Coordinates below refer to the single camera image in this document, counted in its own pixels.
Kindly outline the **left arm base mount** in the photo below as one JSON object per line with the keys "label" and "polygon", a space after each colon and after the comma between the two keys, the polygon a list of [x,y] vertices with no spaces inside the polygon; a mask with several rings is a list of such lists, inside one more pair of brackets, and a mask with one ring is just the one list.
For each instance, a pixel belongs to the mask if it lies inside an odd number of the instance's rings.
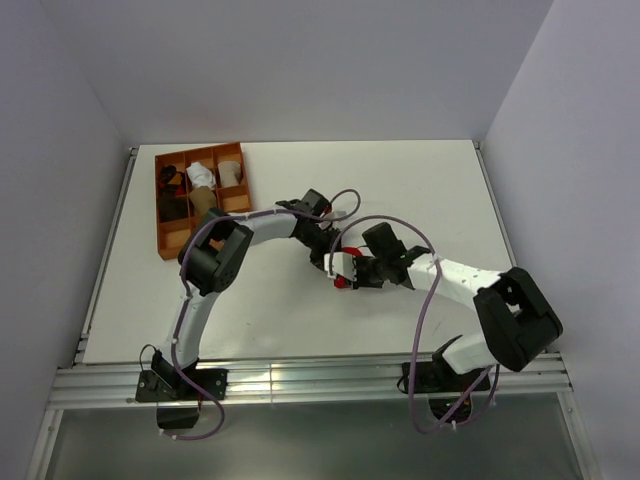
{"label": "left arm base mount", "polygon": [[139,360],[141,372],[134,400],[155,403],[156,422],[164,433],[180,434],[192,429],[200,418],[204,401],[225,399],[228,370],[200,369],[197,363],[182,368],[182,375],[153,348],[149,367]]}

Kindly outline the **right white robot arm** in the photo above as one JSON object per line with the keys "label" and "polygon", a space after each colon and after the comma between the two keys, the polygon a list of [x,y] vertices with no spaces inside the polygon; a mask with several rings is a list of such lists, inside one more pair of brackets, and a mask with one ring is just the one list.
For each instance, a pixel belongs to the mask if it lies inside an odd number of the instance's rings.
{"label": "right white robot arm", "polygon": [[458,335],[433,354],[429,372],[443,389],[455,389],[467,374],[494,365],[520,372],[563,333],[553,308],[522,268],[483,270],[441,259],[428,247],[408,249],[387,222],[366,230],[364,239],[368,255],[344,250],[326,262],[350,287],[389,282],[434,291],[476,314],[477,333]]}

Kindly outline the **tan ribbed sock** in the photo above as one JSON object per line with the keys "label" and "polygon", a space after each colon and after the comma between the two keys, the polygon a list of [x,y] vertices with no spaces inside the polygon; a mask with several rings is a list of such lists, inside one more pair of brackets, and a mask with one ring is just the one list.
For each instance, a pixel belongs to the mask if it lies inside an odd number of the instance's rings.
{"label": "tan ribbed sock", "polygon": [[217,198],[209,187],[201,186],[193,189],[189,194],[197,215],[204,215],[211,208],[217,207]]}

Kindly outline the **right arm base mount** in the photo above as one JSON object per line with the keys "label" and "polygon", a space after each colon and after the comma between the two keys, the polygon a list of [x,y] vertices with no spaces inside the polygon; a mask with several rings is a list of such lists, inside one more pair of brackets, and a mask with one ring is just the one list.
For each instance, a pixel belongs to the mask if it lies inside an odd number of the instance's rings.
{"label": "right arm base mount", "polygon": [[[458,335],[449,340],[443,346],[441,346],[433,354],[429,361],[418,361],[416,364],[416,385],[415,393],[417,394],[441,394],[441,393],[454,393],[458,392],[458,396],[447,398],[437,398],[435,400],[429,400],[429,408],[432,415],[436,420],[441,420],[446,413],[451,409],[458,397],[471,386],[482,375],[483,369],[475,369],[466,374],[460,375],[454,372],[451,367],[443,359],[443,353],[446,347],[449,347],[458,340],[462,335]],[[402,375],[396,383],[396,388],[403,394],[408,395],[409,387],[409,369],[410,363],[404,362],[401,365]],[[488,378],[488,374],[484,376],[481,382],[478,383],[474,391],[491,392],[495,393],[495,388],[491,385],[491,381]],[[453,414],[446,420],[447,424],[452,427],[454,423],[469,422],[473,417],[473,401],[471,395],[464,400],[461,406],[459,406]]]}

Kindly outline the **dark brown striped sock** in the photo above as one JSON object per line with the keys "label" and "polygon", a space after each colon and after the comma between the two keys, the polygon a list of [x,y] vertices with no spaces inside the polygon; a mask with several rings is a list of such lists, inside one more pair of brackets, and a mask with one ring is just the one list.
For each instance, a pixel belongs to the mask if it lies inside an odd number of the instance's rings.
{"label": "dark brown striped sock", "polygon": [[160,223],[188,218],[188,197],[186,195],[163,194],[157,199],[157,210]]}

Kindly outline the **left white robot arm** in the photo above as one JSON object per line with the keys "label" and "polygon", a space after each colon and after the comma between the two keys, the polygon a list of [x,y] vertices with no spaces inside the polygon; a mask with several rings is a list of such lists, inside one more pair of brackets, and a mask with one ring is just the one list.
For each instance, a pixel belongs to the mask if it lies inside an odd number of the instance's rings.
{"label": "left white robot arm", "polygon": [[309,249],[310,263],[322,270],[339,231],[328,218],[332,203],[311,189],[302,198],[245,215],[210,209],[183,246],[178,261],[184,287],[182,305],[166,342],[152,357],[159,388],[183,399],[195,386],[192,372],[204,327],[220,294],[236,279],[250,247],[294,238]]}

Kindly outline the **red patterned sock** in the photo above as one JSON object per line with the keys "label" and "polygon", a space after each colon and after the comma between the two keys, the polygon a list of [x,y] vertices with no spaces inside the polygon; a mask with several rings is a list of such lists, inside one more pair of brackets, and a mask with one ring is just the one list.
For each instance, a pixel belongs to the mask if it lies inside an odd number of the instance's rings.
{"label": "red patterned sock", "polygon": [[[352,256],[362,255],[361,249],[353,246],[343,246],[341,249],[341,252],[350,254]],[[336,276],[336,278],[333,280],[333,284],[334,284],[334,287],[337,289],[349,289],[351,287],[350,281],[340,275]]]}

